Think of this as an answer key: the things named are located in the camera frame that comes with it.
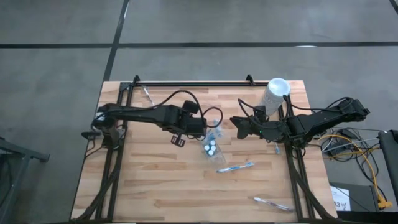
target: butcher block tabletop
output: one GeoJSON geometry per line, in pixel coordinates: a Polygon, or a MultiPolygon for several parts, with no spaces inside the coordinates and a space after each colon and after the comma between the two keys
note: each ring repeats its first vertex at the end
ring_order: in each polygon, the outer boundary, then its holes
{"type": "MultiPolygon", "coordinates": [[[[292,103],[309,107],[304,82],[289,81],[292,103]]],[[[115,103],[120,82],[104,82],[98,106],[115,103]]],[[[256,136],[240,140],[231,116],[244,116],[238,98],[257,105],[265,87],[148,87],[154,103],[160,103],[176,90],[188,90],[199,100],[203,110],[220,107],[224,113],[223,136],[217,140],[227,166],[253,161],[254,166],[226,173],[216,169],[203,153],[197,140],[184,147],[170,143],[172,134],[148,123],[129,122],[116,198],[114,222],[292,222],[289,213],[255,202],[260,197],[294,208],[289,170],[283,144],[280,154],[275,144],[256,136]]],[[[182,106],[192,100],[185,93],[175,95],[167,104],[182,106]]],[[[135,87],[131,106],[152,106],[141,87],[135,87]]],[[[294,114],[310,111],[294,108],[294,114]]],[[[220,118],[220,112],[210,110],[205,115],[209,124],[220,118]]],[[[271,120],[279,119],[278,114],[271,120]]],[[[96,140],[97,147],[102,139],[96,140]]],[[[101,149],[86,159],[73,206],[72,217],[83,213],[98,193],[103,175],[106,150],[101,149]]],[[[328,177],[318,147],[309,146],[304,157],[311,191],[336,217],[328,177]]],[[[307,217],[305,199],[300,191],[303,214],[307,217]]],[[[106,215],[109,195],[105,198],[106,215]]]]}

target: white cup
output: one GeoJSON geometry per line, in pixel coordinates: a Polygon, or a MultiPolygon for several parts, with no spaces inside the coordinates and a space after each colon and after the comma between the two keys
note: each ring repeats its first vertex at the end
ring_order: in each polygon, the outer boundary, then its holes
{"type": "Polygon", "coordinates": [[[290,85],[283,78],[273,78],[269,81],[262,96],[260,105],[266,106],[268,116],[273,115],[284,102],[284,95],[290,93],[290,85]]]}

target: black metal frame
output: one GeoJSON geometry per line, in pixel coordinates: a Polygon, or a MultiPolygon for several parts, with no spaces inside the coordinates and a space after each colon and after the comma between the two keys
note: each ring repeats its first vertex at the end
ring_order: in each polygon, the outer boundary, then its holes
{"type": "Polygon", "coordinates": [[[31,149],[17,146],[13,143],[7,142],[5,139],[0,138],[0,150],[6,151],[9,154],[3,154],[4,156],[17,156],[21,159],[16,176],[13,177],[11,188],[9,193],[6,195],[6,200],[3,206],[0,208],[0,223],[8,223],[12,213],[12,209],[17,201],[19,189],[24,178],[27,166],[29,165],[30,159],[38,159],[40,162],[47,162],[50,158],[50,154],[42,154],[31,149]]]}
{"type": "MultiPolygon", "coordinates": [[[[122,98],[124,96],[124,92],[127,91],[127,101],[126,105],[131,105],[132,101],[132,94],[134,87],[139,87],[139,86],[179,86],[179,87],[191,87],[191,86],[267,86],[268,82],[255,82],[252,78],[251,75],[247,75],[246,80],[243,82],[141,82],[140,78],[138,76],[135,76],[133,82],[131,83],[125,83],[122,82],[120,83],[119,86],[119,95],[117,99],[117,104],[121,105],[122,104],[122,98]]],[[[287,116],[292,116],[293,115],[293,109],[291,106],[287,107],[287,116]]],[[[282,119],[284,117],[284,112],[283,108],[279,108],[279,117],[282,119]]],[[[125,131],[127,131],[127,121],[123,121],[122,127],[125,131]]],[[[106,160],[105,160],[105,166],[104,166],[104,171],[103,171],[103,178],[101,181],[101,188],[99,190],[98,195],[95,197],[94,201],[90,204],[90,206],[86,210],[86,214],[83,214],[81,217],[70,220],[73,223],[110,223],[113,220],[113,214],[114,214],[114,206],[116,203],[116,194],[118,190],[118,180],[119,180],[119,174],[120,174],[120,169],[121,169],[121,162],[122,162],[122,157],[123,157],[123,150],[124,150],[124,140],[125,138],[122,138],[119,147],[114,150],[114,149],[108,149],[107,154],[106,154],[106,160]],[[116,156],[116,162],[113,168],[113,171],[111,173],[111,160],[114,152],[117,152],[116,156]],[[106,195],[107,191],[111,187],[111,196],[109,200],[109,206],[108,206],[108,214],[106,215],[106,218],[103,218],[103,203],[104,203],[104,196],[106,195]],[[92,214],[95,213],[95,218],[90,219],[92,214]]],[[[308,186],[308,179],[307,179],[307,173],[305,171],[305,165],[304,165],[304,160],[301,151],[297,151],[297,160],[298,160],[298,168],[300,171],[300,174],[296,171],[296,168],[294,166],[293,162],[293,149],[290,144],[285,144],[286,148],[286,156],[287,156],[287,165],[289,168],[289,174],[290,174],[290,181],[292,183],[292,191],[293,191],[293,197],[294,197],[294,204],[295,204],[295,209],[297,212],[297,220],[298,222],[303,222],[303,223],[337,223],[338,221],[336,220],[319,220],[315,218],[315,212],[313,210],[313,202],[316,201],[315,196],[311,195],[309,197],[307,194],[310,194],[309,186],[308,186]],[[297,184],[299,184],[304,191],[305,194],[305,201],[307,204],[307,210],[308,210],[308,217],[309,218],[304,218],[303,216],[303,211],[302,211],[302,206],[300,202],[300,194],[299,194],[299,188],[297,187],[297,184]]]]}

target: label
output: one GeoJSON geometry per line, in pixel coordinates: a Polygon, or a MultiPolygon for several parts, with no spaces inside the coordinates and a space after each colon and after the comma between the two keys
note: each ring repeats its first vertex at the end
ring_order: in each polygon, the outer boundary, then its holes
{"type": "Polygon", "coordinates": [[[336,211],[351,211],[351,205],[349,204],[349,190],[330,187],[333,201],[335,201],[336,211]]]}

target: concrete floor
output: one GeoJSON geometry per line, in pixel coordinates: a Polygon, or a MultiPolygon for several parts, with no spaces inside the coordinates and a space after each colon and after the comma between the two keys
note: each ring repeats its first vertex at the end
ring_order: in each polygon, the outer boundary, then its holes
{"type": "MultiPolygon", "coordinates": [[[[0,2],[0,44],[111,43],[123,0],[0,2]]],[[[388,0],[131,1],[120,42],[397,41],[388,0]]],[[[19,222],[67,221],[110,49],[0,49],[0,136],[51,153],[34,161],[19,222]]],[[[111,80],[305,80],[312,106],[359,98],[371,114],[353,126],[397,129],[397,47],[119,49],[111,80]]],[[[361,133],[365,138],[377,133],[361,133]]],[[[380,187],[397,211],[382,157],[380,187]]],[[[355,162],[327,162],[332,182],[369,185],[355,162]]]]}

